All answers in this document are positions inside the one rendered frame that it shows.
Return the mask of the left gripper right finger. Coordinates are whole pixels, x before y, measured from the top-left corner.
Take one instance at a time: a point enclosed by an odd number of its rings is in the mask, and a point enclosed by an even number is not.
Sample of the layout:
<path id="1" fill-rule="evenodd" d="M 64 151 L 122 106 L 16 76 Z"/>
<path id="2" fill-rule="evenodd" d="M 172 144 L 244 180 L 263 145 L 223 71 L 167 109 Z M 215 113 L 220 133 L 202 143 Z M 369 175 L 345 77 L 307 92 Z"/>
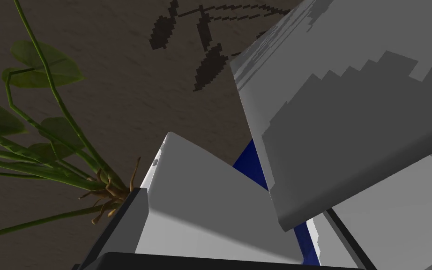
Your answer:
<path id="1" fill-rule="evenodd" d="M 333 211 L 376 270 L 432 270 L 432 155 Z"/>

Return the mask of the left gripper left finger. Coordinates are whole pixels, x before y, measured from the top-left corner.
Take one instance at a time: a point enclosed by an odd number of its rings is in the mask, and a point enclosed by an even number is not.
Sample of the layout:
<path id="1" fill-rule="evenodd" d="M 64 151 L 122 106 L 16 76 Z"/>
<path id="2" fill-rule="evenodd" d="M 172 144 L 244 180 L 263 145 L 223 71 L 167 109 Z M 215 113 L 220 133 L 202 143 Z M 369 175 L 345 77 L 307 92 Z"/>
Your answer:
<path id="1" fill-rule="evenodd" d="M 82 267 L 108 252 L 303 262 L 296 235 L 280 227 L 268 191 L 173 132 Z"/>

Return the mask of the blue flat thing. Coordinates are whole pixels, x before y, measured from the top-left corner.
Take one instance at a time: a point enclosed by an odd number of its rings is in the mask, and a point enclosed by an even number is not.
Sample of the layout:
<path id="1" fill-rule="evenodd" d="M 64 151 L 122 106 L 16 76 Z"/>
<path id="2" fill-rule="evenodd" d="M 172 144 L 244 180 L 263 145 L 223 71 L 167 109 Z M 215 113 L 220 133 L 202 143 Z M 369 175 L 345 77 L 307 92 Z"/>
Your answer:
<path id="1" fill-rule="evenodd" d="M 253 141 L 250 141 L 241 155 L 235 161 L 233 167 L 256 182 L 259 186 L 268 190 L 268 186 L 263 174 L 260 160 Z M 299 247 L 303 255 L 303 265 L 320 265 L 316 250 L 307 226 L 301 223 L 293 229 L 298 240 Z"/>

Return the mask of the green potted plant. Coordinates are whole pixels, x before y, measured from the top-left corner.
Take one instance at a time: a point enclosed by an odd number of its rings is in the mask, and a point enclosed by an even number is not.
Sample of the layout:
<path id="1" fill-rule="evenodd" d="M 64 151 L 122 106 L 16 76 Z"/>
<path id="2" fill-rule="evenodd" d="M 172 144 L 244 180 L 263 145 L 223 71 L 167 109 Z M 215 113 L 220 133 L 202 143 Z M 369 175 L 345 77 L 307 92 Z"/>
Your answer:
<path id="1" fill-rule="evenodd" d="M 14 3 L 30 39 L 16 41 L 10 49 L 13 58 L 25 67 L 7 68 L 2 73 L 10 110 L 0 106 L 0 176 L 57 181 L 83 189 L 86 196 L 97 200 L 89 208 L 0 229 L 0 236 L 92 213 L 97 214 L 93 224 L 103 215 L 122 217 L 137 195 L 134 180 L 129 185 L 123 183 L 78 126 L 57 91 L 58 86 L 83 79 L 78 65 L 53 46 L 39 42 L 19 0 Z M 14 103 L 14 86 L 49 88 L 63 115 L 36 122 Z"/>

